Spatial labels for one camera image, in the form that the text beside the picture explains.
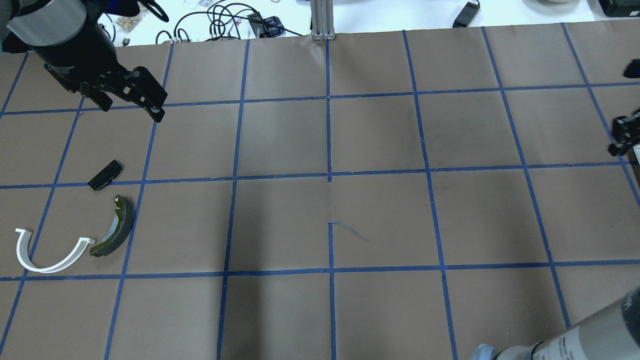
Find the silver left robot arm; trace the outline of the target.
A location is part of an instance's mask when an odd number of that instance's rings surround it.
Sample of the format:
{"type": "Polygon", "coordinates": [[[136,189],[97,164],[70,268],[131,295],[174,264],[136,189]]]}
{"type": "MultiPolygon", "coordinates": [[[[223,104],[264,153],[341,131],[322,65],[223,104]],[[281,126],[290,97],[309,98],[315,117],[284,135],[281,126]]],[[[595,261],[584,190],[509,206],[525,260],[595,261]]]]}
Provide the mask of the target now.
{"type": "Polygon", "coordinates": [[[3,0],[1,26],[39,55],[44,69],[66,91],[78,92],[104,112],[115,95],[159,123],[167,92],[146,67],[123,66],[99,25],[103,15],[137,16],[141,6],[169,20],[154,0],[3,0]]]}

